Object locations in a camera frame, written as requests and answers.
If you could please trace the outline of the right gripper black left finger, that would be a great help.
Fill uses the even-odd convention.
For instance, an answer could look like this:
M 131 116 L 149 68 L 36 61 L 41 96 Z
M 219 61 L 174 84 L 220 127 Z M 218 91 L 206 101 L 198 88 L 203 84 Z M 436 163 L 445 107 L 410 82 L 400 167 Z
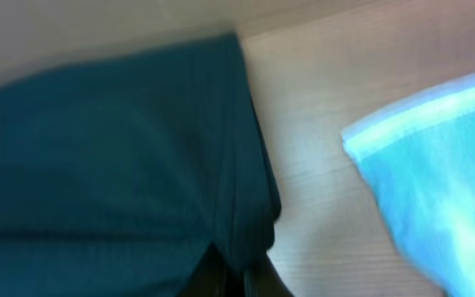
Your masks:
M 245 297 L 242 278 L 211 244 L 178 297 Z

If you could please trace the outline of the black t-shirt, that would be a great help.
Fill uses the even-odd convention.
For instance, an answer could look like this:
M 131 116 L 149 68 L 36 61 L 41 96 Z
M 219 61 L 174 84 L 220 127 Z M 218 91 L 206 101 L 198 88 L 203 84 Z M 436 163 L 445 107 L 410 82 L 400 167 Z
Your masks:
M 177 296 L 211 244 L 243 281 L 280 210 L 234 32 L 0 87 L 0 296 Z

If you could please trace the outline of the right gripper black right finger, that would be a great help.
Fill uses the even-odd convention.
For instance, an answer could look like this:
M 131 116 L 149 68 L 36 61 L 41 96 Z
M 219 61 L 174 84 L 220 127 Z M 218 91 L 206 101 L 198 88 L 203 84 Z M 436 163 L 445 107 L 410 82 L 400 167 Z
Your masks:
M 243 274 L 246 297 L 293 297 L 267 255 L 254 261 Z

